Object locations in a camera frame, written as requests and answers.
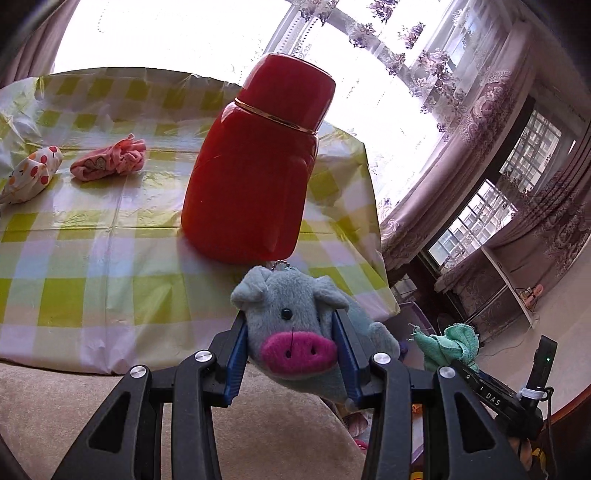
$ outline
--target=white shelf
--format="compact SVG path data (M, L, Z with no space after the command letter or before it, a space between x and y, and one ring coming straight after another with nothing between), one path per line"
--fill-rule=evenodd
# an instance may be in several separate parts
M497 257L495 256L495 254L486 245L483 245L480 248L480 250L482 250L482 253L485 254L485 257L488 258L489 262L491 262L492 266L495 267L495 270L499 273L499 275L501 276L501 278L503 279L503 281L505 282L505 284L509 287L509 291L511 292L511 294L517 300L517 303L521 307L521 310L523 310L523 313L525 314L525 318L527 318L527 321L530 323L531 327L532 328L535 328L536 324L539 321L539 318L538 319L535 319L534 318L534 316L531 314L531 312L525 306L525 303L523 303L523 300L521 300L521 298L519 297L519 295L517 295L517 292L515 291L515 289L513 287L513 284L511 282L511 278L503 270L502 265L501 265L501 262L499 261L499 259L497 259Z

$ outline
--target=gold band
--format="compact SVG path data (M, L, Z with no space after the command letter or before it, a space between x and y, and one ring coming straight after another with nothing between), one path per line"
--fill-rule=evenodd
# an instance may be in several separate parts
M305 134L310 134L310 135L316 135L318 133L317 131L310 130L309 128L300 127L299 125L296 125L292 122L288 122L287 120L283 120L282 118L279 118L278 116L271 115L270 113L267 113L267 112L263 112L262 110L259 110L256 107L253 107L251 105L248 105L247 103L241 102L237 98L234 99L234 103L236 103L240 108L244 108L244 110L246 110L247 112L254 113L255 115L260 115L264 118L268 118L269 120L271 120L273 122L277 122L278 124L285 125L286 127L289 127L289 128L293 128L294 130L297 130L298 132L304 132Z

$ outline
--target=pig ear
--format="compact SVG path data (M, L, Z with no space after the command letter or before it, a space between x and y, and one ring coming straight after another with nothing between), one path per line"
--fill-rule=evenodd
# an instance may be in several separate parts
M243 310L246 304L263 300L268 290L265 280L270 275L271 270L265 267L251 268L230 295L232 304Z
M336 287L330 277L320 277L315 279L314 299L326 303L335 310L349 310L349 301L347 300L347 297Z

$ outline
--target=pink pig snout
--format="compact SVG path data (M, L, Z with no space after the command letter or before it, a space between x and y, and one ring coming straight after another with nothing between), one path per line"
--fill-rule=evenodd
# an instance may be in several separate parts
M337 362L336 344L312 332L281 332L261 347L261 358L278 375L306 375L328 370Z

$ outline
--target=silver bolt head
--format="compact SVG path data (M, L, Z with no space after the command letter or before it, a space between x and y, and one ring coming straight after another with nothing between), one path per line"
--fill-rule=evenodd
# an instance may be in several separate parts
M441 367L439 369L439 374L443 378L453 378L456 376L456 371L452 367Z
M195 360L197 362L209 362L213 357L213 354L209 350L199 350L195 354Z
M377 364L385 365L392 361L390 356L384 352L378 352L374 355L374 362Z
M147 372L146 367L144 367L142 365L136 365L135 367L133 367L129 371L129 374L133 378L142 378L146 374L146 372Z

